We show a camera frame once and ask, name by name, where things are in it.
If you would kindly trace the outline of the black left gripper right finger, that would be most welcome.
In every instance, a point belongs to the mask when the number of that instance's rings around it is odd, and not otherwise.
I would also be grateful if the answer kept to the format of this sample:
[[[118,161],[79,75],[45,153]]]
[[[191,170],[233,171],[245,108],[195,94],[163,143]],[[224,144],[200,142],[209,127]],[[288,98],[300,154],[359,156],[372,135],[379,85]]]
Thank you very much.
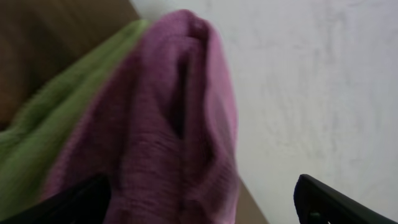
[[[397,224],[308,174],[298,178],[294,205],[300,224]]]

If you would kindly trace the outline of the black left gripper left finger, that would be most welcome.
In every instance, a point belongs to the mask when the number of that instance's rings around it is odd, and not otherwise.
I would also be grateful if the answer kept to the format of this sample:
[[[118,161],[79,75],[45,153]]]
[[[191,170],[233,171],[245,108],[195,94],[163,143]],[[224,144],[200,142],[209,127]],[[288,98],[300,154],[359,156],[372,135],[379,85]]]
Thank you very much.
[[[108,178],[97,174],[1,224],[102,224],[110,199]]]

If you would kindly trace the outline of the purple microfiber cloth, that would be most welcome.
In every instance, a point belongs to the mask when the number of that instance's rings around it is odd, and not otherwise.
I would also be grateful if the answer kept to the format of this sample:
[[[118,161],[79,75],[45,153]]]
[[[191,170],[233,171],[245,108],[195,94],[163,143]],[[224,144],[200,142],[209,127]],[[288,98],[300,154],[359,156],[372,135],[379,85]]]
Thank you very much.
[[[188,10],[146,30],[47,177],[44,197],[97,173],[106,223],[233,223],[237,113],[217,32]]]

